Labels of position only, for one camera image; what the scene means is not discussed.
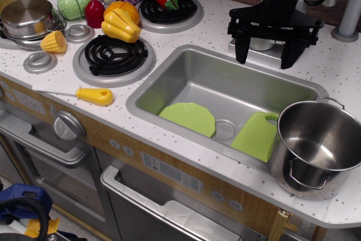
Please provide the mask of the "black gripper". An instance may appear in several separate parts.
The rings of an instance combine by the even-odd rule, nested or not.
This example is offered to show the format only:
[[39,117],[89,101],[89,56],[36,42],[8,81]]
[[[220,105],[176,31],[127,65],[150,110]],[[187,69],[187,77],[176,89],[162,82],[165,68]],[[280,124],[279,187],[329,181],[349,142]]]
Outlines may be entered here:
[[316,43],[325,25],[322,19],[297,10],[300,0],[263,0],[244,8],[231,9],[228,34],[235,38],[236,60],[245,64],[250,39],[284,41],[281,69],[291,68],[308,43]]

